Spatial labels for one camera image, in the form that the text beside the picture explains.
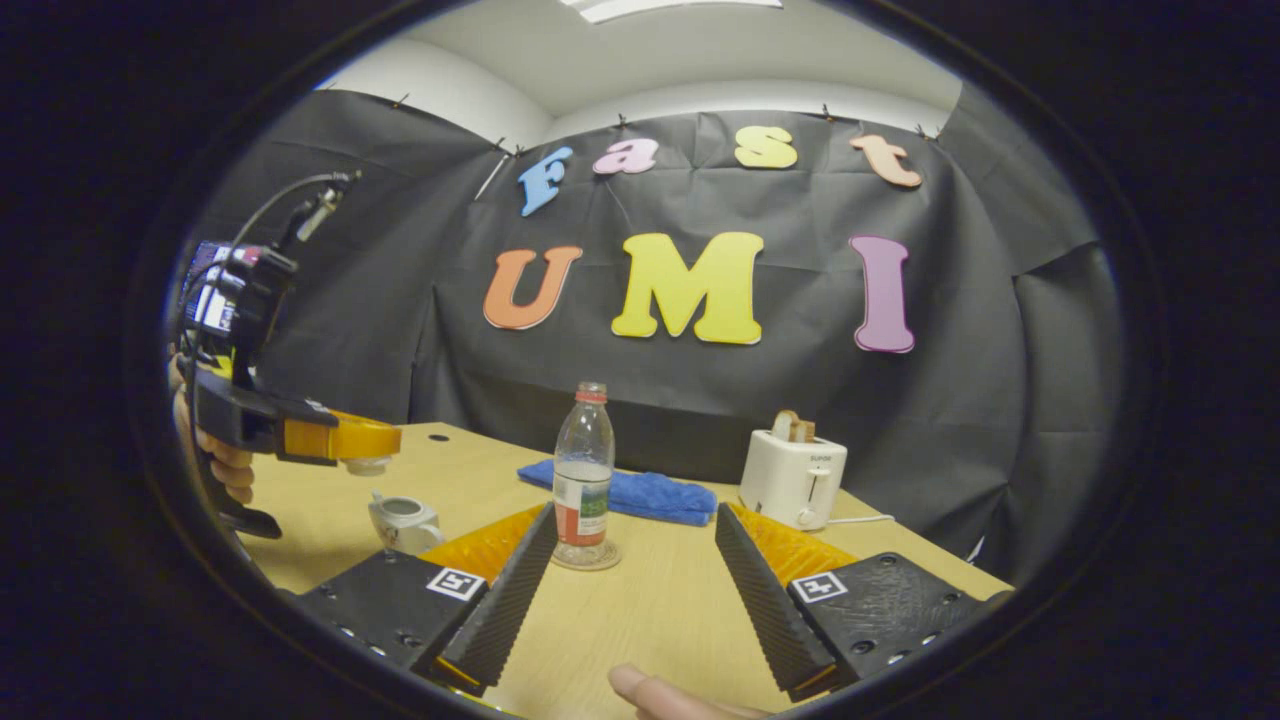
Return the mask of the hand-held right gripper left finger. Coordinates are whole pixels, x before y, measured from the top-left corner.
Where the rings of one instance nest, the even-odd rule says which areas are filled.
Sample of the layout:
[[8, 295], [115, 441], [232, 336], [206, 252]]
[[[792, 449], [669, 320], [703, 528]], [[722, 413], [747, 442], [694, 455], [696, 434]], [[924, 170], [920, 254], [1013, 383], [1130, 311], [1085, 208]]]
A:
[[480, 697], [499, 683], [556, 546], [547, 502], [425, 553], [375, 552], [294, 601], [383, 662]]

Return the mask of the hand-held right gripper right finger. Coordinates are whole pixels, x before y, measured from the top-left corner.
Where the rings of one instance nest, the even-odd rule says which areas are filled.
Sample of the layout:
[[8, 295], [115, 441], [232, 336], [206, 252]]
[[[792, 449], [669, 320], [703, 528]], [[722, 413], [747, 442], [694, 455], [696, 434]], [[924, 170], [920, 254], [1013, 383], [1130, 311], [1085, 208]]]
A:
[[1011, 594], [979, 600], [901, 553], [858, 559], [736, 503], [718, 506], [716, 544], [792, 702], [915, 659]]

